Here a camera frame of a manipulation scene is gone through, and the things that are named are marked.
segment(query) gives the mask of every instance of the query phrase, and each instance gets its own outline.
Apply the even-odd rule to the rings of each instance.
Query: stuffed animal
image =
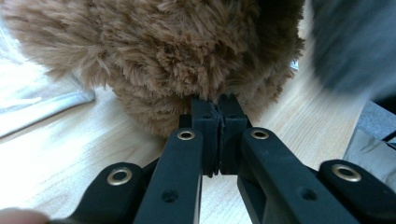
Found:
[[[108,85],[167,136],[190,98],[236,95],[251,119],[293,77],[303,0],[0,0],[24,55],[48,75]]]

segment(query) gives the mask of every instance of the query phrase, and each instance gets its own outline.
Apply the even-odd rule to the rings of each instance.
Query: light wood surface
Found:
[[[306,16],[302,36],[309,30]],[[275,132],[304,164],[318,168],[342,158],[364,102],[323,90],[312,77],[311,50],[308,40],[296,78],[254,124]],[[108,165],[144,166],[161,155],[163,139],[129,118],[111,90],[96,93],[94,103],[0,139],[0,209],[27,207],[67,217]],[[204,177],[201,223],[250,223],[235,176]]]

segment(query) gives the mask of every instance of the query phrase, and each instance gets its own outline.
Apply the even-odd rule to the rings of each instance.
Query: brown fur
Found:
[[[49,75],[109,85],[126,111],[166,136],[190,96],[237,96],[254,119],[292,77],[304,1],[4,0],[24,54]]]

